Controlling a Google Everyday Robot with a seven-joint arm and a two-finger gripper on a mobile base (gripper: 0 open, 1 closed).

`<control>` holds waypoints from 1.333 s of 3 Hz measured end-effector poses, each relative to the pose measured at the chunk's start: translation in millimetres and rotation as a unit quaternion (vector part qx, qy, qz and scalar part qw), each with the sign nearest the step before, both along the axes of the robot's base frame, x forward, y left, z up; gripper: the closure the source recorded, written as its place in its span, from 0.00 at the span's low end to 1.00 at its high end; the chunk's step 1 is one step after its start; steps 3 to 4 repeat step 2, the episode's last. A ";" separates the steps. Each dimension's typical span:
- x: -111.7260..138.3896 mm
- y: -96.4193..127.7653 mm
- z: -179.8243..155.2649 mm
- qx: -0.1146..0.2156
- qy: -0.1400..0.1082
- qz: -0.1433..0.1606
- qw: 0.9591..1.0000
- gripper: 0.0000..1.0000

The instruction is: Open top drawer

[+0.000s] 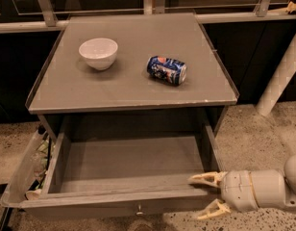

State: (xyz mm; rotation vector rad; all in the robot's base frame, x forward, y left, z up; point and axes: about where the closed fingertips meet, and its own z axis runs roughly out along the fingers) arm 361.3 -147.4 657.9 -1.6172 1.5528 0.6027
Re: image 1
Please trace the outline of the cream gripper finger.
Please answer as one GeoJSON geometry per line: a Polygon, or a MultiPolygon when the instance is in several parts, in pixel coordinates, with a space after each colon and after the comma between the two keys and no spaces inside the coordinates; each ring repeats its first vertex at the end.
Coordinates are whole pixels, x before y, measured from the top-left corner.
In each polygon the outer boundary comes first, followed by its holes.
{"type": "Polygon", "coordinates": [[[207,185],[214,188],[219,188],[220,183],[223,180],[223,178],[226,176],[226,171],[212,171],[212,172],[205,172],[201,174],[195,174],[190,176],[187,179],[187,182],[191,185],[207,185]]]}
{"type": "Polygon", "coordinates": [[[231,212],[231,208],[224,201],[214,199],[204,210],[199,212],[197,218],[199,220],[217,218],[230,214],[231,212]]]}

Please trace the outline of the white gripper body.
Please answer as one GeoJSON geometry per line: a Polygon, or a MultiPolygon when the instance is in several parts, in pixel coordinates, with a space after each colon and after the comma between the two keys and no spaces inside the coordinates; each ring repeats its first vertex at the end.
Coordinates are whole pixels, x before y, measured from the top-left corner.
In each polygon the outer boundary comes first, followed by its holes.
{"type": "Polygon", "coordinates": [[[220,183],[220,189],[222,199],[233,210],[249,212],[259,208],[247,170],[227,172],[220,183]]]}

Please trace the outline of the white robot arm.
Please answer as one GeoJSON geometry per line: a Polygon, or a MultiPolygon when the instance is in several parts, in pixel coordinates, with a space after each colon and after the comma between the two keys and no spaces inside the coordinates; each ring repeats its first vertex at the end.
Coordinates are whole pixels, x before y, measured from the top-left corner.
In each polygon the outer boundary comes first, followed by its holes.
{"type": "MultiPolygon", "coordinates": [[[[275,70],[257,111],[268,115],[296,72],[296,33],[275,70]]],[[[215,199],[199,212],[199,220],[227,215],[231,212],[251,212],[260,208],[276,208],[296,213],[296,155],[289,157],[282,171],[231,170],[212,171],[188,178],[190,184],[205,184],[220,190],[215,199]]]]}

